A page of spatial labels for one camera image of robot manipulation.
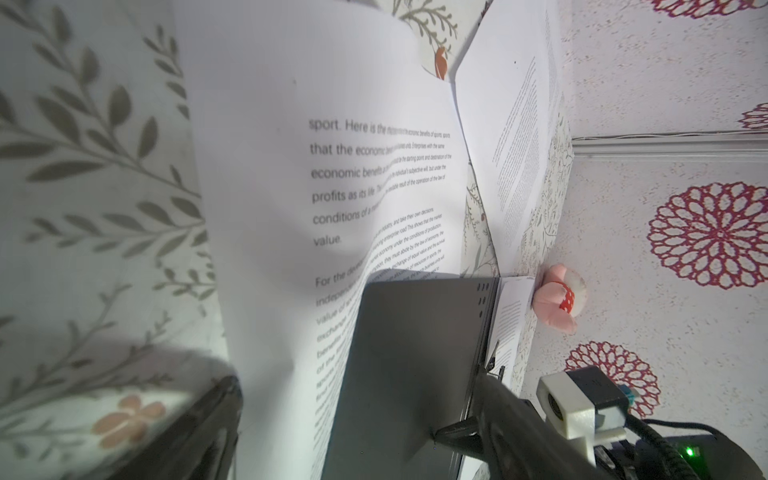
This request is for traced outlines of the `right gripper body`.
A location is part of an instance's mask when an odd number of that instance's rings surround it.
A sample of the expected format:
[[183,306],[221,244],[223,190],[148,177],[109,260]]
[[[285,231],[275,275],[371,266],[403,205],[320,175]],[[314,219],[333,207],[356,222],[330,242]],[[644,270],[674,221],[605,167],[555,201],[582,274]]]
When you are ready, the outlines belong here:
[[[699,479],[763,480],[765,474],[737,444],[724,436],[667,437]],[[621,441],[595,448],[596,464],[616,479],[677,479],[647,441]]]

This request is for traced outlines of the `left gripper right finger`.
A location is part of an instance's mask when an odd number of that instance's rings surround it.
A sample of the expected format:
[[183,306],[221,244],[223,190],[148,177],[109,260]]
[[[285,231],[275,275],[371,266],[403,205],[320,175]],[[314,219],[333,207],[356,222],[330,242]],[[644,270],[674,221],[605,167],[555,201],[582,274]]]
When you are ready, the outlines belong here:
[[436,444],[484,461],[492,479],[608,479],[535,408],[481,370],[473,379],[471,415],[433,433]]

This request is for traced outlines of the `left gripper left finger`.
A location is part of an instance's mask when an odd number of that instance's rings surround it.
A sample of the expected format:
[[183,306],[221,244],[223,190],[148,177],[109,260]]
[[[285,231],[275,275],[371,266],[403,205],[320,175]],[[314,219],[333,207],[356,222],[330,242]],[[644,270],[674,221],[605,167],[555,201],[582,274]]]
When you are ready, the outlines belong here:
[[226,376],[111,475],[113,479],[227,479],[243,408],[239,379]]

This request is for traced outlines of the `blue black folder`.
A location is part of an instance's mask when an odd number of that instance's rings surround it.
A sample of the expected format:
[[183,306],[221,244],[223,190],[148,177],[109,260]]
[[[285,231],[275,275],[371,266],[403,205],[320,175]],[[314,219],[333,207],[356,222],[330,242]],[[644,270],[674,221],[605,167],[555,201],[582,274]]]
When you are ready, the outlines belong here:
[[364,289],[322,476],[455,479],[434,433],[465,419],[498,281],[441,278]]

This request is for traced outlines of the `printed paper sheet back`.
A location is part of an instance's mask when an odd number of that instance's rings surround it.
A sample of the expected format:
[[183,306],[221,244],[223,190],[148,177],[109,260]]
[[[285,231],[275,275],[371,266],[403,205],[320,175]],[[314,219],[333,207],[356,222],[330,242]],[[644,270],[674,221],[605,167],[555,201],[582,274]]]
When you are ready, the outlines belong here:
[[555,1],[494,1],[455,75],[455,97],[502,276],[515,276],[541,195],[562,96]]

